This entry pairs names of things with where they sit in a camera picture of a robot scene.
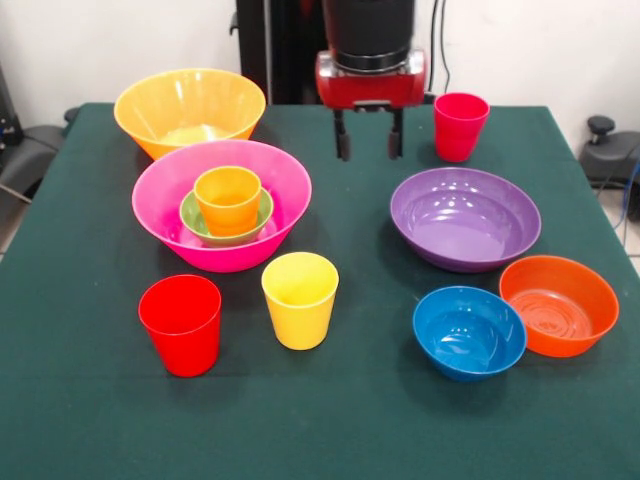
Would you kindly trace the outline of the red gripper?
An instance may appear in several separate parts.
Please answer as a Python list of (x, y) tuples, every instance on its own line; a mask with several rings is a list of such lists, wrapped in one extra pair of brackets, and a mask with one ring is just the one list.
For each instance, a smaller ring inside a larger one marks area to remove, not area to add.
[(395, 70), (360, 74), (339, 67), (329, 51), (321, 51), (316, 58), (315, 76), (322, 103), (333, 110), (337, 157), (350, 159), (350, 138), (342, 110), (369, 106), (391, 108), (392, 125), (388, 137), (388, 156), (395, 160), (403, 156), (402, 108), (423, 102), (427, 73), (426, 56), (421, 49), (409, 51), (407, 59)]

